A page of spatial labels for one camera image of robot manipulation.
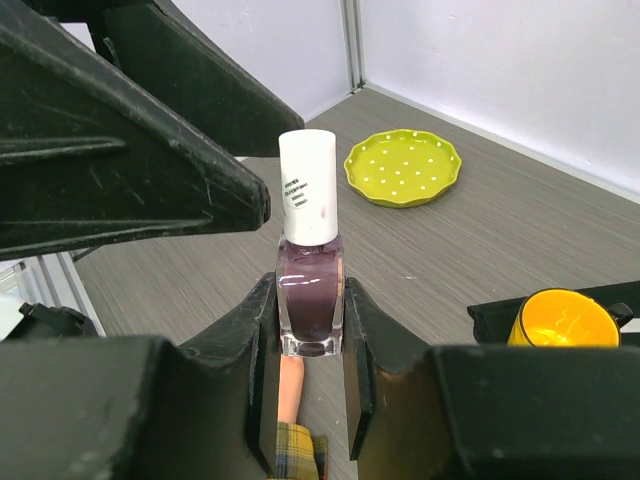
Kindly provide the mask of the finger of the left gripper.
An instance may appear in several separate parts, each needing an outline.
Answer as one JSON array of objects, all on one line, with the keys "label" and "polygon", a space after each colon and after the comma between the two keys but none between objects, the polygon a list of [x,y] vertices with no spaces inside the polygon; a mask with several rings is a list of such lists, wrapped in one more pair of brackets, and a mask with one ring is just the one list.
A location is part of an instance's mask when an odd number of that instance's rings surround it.
[{"label": "finger of the left gripper", "polygon": [[97,52],[84,9],[1,13],[1,256],[252,231],[265,183]]},{"label": "finger of the left gripper", "polygon": [[234,156],[274,157],[302,117],[172,1],[87,1],[95,48],[129,79]]}]

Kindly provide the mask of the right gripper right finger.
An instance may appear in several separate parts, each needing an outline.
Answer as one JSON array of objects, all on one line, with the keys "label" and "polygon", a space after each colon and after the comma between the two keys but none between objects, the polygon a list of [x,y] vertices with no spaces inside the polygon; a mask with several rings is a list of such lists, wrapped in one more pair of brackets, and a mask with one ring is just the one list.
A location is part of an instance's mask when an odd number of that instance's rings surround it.
[{"label": "right gripper right finger", "polygon": [[474,344],[429,345],[346,282],[349,454],[362,479],[635,479],[639,335],[507,345],[520,300],[473,305]]}]

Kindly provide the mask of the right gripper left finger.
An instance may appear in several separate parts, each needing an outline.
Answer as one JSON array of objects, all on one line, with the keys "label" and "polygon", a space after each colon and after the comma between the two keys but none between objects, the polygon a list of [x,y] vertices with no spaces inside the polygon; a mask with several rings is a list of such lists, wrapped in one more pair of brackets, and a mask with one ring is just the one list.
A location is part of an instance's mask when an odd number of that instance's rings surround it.
[{"label": "right gripper left finger", "polygon": [[263,479],[275,467],[275,279],[181,345],[159,336],[1,345],[5,479]]}]

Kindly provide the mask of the white nail polish cap brush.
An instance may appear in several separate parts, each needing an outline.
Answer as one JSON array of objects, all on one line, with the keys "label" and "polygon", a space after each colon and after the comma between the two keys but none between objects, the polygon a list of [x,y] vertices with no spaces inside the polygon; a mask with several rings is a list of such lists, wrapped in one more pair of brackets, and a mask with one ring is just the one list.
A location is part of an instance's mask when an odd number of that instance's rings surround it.
[{"label": "white nail polish cap brush", "polygon": [[338,236],[336,135],[318,129],[279,137],[284,235],[299,246]]}]

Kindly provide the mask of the purple nail polish bottle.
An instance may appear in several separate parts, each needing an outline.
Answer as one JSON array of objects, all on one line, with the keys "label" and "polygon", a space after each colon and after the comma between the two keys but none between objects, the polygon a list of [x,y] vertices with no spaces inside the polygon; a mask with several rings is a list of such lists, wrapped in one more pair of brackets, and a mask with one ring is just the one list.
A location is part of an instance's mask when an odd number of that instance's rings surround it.
[{"label": "purple nail polish bottle", "polygon": [[342,238],[319,246],[300,246],[281,238],[276,287],[282,354],[339,355],[345,293]]}]

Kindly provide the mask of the yellow plaid sleeve forearm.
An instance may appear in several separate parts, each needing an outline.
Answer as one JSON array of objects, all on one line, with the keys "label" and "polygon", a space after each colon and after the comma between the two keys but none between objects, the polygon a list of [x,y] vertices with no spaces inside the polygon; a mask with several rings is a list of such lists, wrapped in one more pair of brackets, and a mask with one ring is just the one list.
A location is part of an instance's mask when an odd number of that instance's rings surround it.
[{"label": "yellow plaid sleeve forearm", "polygon": [[269,479],[326,480],[328,453],[326,436],[314,436],[299,424],[279,422],[276,463]]}]

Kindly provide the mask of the mannequin hand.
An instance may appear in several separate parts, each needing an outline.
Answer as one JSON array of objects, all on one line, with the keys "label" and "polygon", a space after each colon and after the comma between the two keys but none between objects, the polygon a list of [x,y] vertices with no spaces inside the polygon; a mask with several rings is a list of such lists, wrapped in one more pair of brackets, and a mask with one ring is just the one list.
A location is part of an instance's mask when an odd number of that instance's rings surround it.
[{"label": "mannequin hand", "polygon": [[295,424],[297,421],[305,366],[300,357],[282,356],[280,360],[279,399],[277,420],[280,423]]}]

